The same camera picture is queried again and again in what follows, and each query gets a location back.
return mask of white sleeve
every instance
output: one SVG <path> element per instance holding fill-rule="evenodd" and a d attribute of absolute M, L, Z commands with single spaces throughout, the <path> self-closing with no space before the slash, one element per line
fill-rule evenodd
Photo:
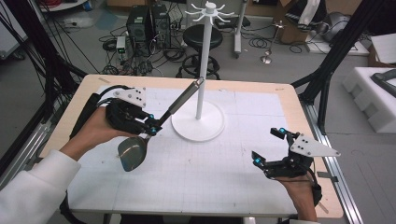
<path fill-rule="evenodd" d="M 302 221 L 302 220 L 290 220 L 290 224 L 320 224 L 318 222 Z"/>
<path fill-rule="evenodd" d="M 52 150 L 31 171 L 21 171 L 0 191 L 0 223 L 47 223 L 80 166 Z"/>

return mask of human hand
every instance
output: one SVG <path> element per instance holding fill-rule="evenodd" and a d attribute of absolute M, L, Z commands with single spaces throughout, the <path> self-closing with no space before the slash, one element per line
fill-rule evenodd
<path fill-rule="evenodd" d="M 78 161 L 87 151 L 118 136 L 132 137 L 134 134 L 113 129 L 106 120 L 106 108 L 100 106 L 60 151 Z"/>
<path fill-rule="evenodd" d="M 317 212 L 314 206 L 314 196 L 312 194 L 312 183 L 307 175 L 300 175 L 294 178 L 277 177 L 288 192 L 294 207 L 298 213 L 299 220 L 318 221 Z"/>

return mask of black stool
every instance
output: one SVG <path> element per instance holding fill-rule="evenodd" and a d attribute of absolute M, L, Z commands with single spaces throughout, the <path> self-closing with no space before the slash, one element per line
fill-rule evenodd
<path fill-rule="evenodd" d="M 193 54 L 189 57 L 187 57 L 185 60 L 183 60 L 183 63 L 181 66 L 178 68 L 178 73 L 176 77 L 182 77 L 181 71 L 184 70 L 188 74 L 193 75 L 195 77 L 200 76 L 200 70 L 201 70 L 201 58 L 202 58 L 202 46 L 204 43 L 204 29 L 205 26 L 202 24 L 199 25 L 193 25 L 189 28 L 187 28 L 184 33 L 183 33 L 183 40 L 184 42 L 194 48 L 198 53 Z M 212 27 L 212 36 L 210 38 L 210 48 L 209 49 L 214 49 L 218 47 L 222 42 L 222 34 L 221 32 Z M 208 63 L 207 63 L 207 73 L 206 76 L 214 75 L 216 76 L 217 80 L 220 80 L 218 71 L 220 69 L 220 66 L 218 64 L 218 61 L 216 61 L 214 58 L 209 56 Z"/>

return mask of table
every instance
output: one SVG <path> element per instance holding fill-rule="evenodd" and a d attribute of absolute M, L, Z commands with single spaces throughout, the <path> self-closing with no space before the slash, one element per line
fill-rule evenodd
<path fill-rule="evenodd" d="M 45 157 L 50 149 L 60 148 L 62 147 L 68 140 L 68 135 L 71 133 L 73 129 L 74 123 L 78 118 L 78 115 L 85 105 L 85 102 L 89 98 L 89 96 L 93 92 L 97 92 L 102 86 L 112 86 L 116 84 L 123 84 L 127 86 L 136 86 L 136 87 L 147 87 L 156 89 L 156 90 L 184 90 L 189 86 L 192 82 L 192 79 L 179 79 L 179 78 L 164 78 L 164 77 L 117 77 L 117 76 L 102 76 L 102 75 L 88 75 L 82 81 L 80 87 L 78 88 L 73 100 L 66 108 L 64 115 L 59 121 L 57 127 L 55 128 L 51 138 L 46 144 L 45 148 L 41 153 L 41 157 Z M 297 94 L 294 88 L 289 84 L 274 84 L 274 83 L 257 83 L 257 82 L 239 82 L 239 81 L 217 81 L 217 80 L 207 80 L 205 84 L 205 89 L 207 90 L 206 94 L 208 98 L 210 98 L 211 94 L 216 94 L 216 92 L 220 92 L 223 94 L 226 92 L 235 92 L 235 94 L 269 94 L 275 96 L 279 101 L 279 105 L 283 110 L 284 122 L 287 123 L 287 128 L 292 132 L 300 132 L 311 134 L 310 127 L 306 118 L 304 116 L 304 111 L 300 106 L 300 102 L 298 100 Z M 165 130 L 170 130 L 171 127 L 164 127 L 162 132 Z M 228 134 L 227 127 L 224 131 L 224 134 Z M 153 147 L 156 144 L 156 139 L 161 139 L 160 136 L 153 137 L 148 143 L 148 147 Z M 216 140 L 212 140 L 208 143 L 208 146 L 219 146 L 216 145 Z M 282 145 L 284 148 L 287 148 L 286 142 L 283 142 Z M 195 145 L 186 142 L 180 142 L 180 145 L 187 148 L 192 155 L 192 161 L 195 161 L 194 158 L 199 157 L 200 153 L 197 151 L 193 151 L 192 148 Z M 247 169 L 251 169 L 253 173 L 248 173 L 247 176 L 242 174 L 242 172 L 238 169 L 233 169 L 233 164 L 228 164 L 229 169 L 224 169 L 230 171 L 227 173 L 224 178 L 226 181 L 231 181 L 231 185 L 226 189 L 217 189 L 216 192 L 225 192 L 225 195 L 214 195 L 216 200 L 213 202 L 212 199 L 208 198 L 211 202 L 202 202 L 201 197 L 197 197 L 197 195 L 205 195 L 205 185 L 201 184 L 201 182 L 196 182 L 195 184 L 201 185 L 199 188 L 192 185 L 190 182 L 185 182 L 185 186 L 190 186 L 191 190 L 193 189 L 193 193 L 189 192 L 189 189 L 183 189 L 181 186 L 172 186 L 172 183 L 168 183 L 170 180 L 161 178 L 161 173 L 155 173 L 155 170 L 150 170 L 147 166 L 150 165 L 149 160 L 155 158 L 158 161 L 161 161 L 161 158 L 156 157 L 156 154 L 149 154 L 146 157 L 145 162 L 138 167 L 136 170 L 131 173 L 117 173 L 117 172 L 107 172 L 106 178 L 108 181 L 104 181 L 101 185 L 91 186 L 89 190 L 77 192 L 78 186 L 71 185 L 69 188 L 69 193 L 74 191 L 77 195 L 69 195 L 69 203 L 70 207 L 74 211 L 94 211 L 94 212 L 103 212 L 103 213 L 137 213 L 137 214 L 163 214 L 163 215 L 198 215 L 198 216 L 239 216 L 239 217 L 286 217 L 288 214 L 295 213 L 292 202 L 287 195 L 287 192 L 281 187 L 281 185 L 275 181 L 271 181 L 266 179 L 263 173 L 256 167 L 251 164 L 250 148 L 247 148 L 246 157 L 244 159 L 248 161 L 246 163 Z M 227 151 L 222 151 L 222 155 L 227 155 Z M 92 160 L 93 156 L 87 156 L 86 160 Z M 99 161 L 94 161 L 96 163 L 101 162 L 112 162 L 110 159 L 102 158 Z M 327 172 L 323 160 L 321 158 L 315 159 L 316 169 L 318 172 Z M 180 162 L 178 160 L 172 160 L 172 162 L 177 163 Z M 211 167 L 211 164 L 203 162 L 201 167 Z M 217 168 L 221 170 L 223 166 L 212 166 L 212 168 Z M 179 181 L 180 178 L 183 178 L 182 175 L 177 176 L 177 174 L 181 174 L 183 171 L 172 170 L 169 167 L 165 167 L 168 172 L 173 172 L 174 178 L 172 181 Z M 82 168 L 82 171 L 78 173 L 82 176 L 78 177 L 79 181 L 81 178 L 86 178 L 86 183 L 82 183 L 82 189 L 87 188 L 92 181 L 95 181 L 97 178 L 104 178 L 104 173 L 102 170 L 100 172 L 95 172 L 96 169 Z M 213 175 L 217 176 L 216 172 L 218 170 L 213 170 Z M 149 175 L 149 178 L 146 178 L 146 182 L 151 185 L 157 185 L 159 187 L 165 188 L 165 185 L 171 185 L 170 188 L 175 188 L 173 192 L 168 192 L 168 194 L 139 194 L 133 195 L 134 189 L 142 190 L 142 186 L 139 186 L 141 183 L 136 182 L 137 178 L 144 178 L 144 174 Z M 119 182 L 114 183 L 114 178 L 118 178 Z M 205 178 L 204 173 L 197 173 L 197 178 Z M 207 186 L 213 186 L 213 184 L 217 183 L 217 179 L 210 179 L 210 181 L 206 182 Z M 320 205 L 317 206 L 317 213 L 319 217 L 341 217 L 343 215 L 342 207 L 338 201 L 337 195 L 332 186 L 332 182 L 328 178 L 319 178 L 319 184 L 323 188 L 323 199 L 320 202 Z M 103 191 L 107 189 L 112 189 L 117 192 L 109 192 Z M 163 204 L 163 206 L 159 206 L 158 202 L 168 202 L 166 200 L 171 196 L 179 197 L 178 193 L 184 192 L 183 197 L 190 197 L 190 201 L 183 201 L 184 205 L 180 204 Z M 133 201 L 122 199 L 122 197 L 134 197 Z M 228 198 L 232 198 L 233 200 L 240 200 L 237 203 L 233 203 L 229 201 Z"/>

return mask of floor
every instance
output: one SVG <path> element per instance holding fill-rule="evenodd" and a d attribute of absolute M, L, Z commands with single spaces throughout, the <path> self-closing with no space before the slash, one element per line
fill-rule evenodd
<path fill-rule="evenodd" d="M 125 13 L 109 10 L 102 1 L 97 1 L 95 10 L 87 13 L 80 8 L 54 14 L 58 20 L 64 17 L 92 18 L 92 26 L 81 29 L 69 29 L 68 34 L 84 52 L 86 57 L 102 71 L 106 66 L 106 51 L 99 41 L 110 31 L 122 27 L 126 22 Z M 270 38 L 273 28 L 256 30 L 271 24 L 268 18 L 248 17 L 251 21 L 245 31 Z M 223 43 L 210 51 L 220 64 L 219 74 L 224 80 L 241 80 L 252 82 L 291 83 L 314 72 L 326 57 L 325 54 L 309 53 L 304 46 L 301 52 L 294 53 L 290 46 L 276 43 L 271 55 L 273 62 L 264 64 L 260 61 L 265 49 L 254 48 L 247 39 L 242 39 L 242 54 L 235 59 L 233 54 L 233 33 L 223 33 Z M 98 72 L 92 68 L 83 54 L 61 34 L 67 53 L 73 64 L 91 74 Z M 174 77 L 180 63 L 165 62 L 160 55 L 152 57 L 153 66 L 157 67 L 147 76 Z M 358 206 L 361 218 L 365 223 L 393 223 L 396 220 L 396 177 L 392 165 L 396 158 L 396 134 L 376 133 L 363 113 L 353 103 L 352 97 L 342 86 L 342 81 L 354 67 L 367 66 L 364 56 L 346 56 L 332 77 L 329 103 L 326 117 L 326 132 L 332 147 L 342 152 L 338 159 L 346 182 Z M 0 61 L 0 156 L 11 146 L 18 134 L 27 124 L 44 101 L 44 94 L 39 78 L 28 59 L 17 61 L 8 59 Z M 88 223 L 102 222 L 100 214 L 78 214 Z M 339 219 L 319 220 L 322 223 L 347 223 L 345 217 Z M 276 223 L 275 218 L 257 218 L 258 224 Z M 49 223 L 66 223 L 58 213 Z"/>

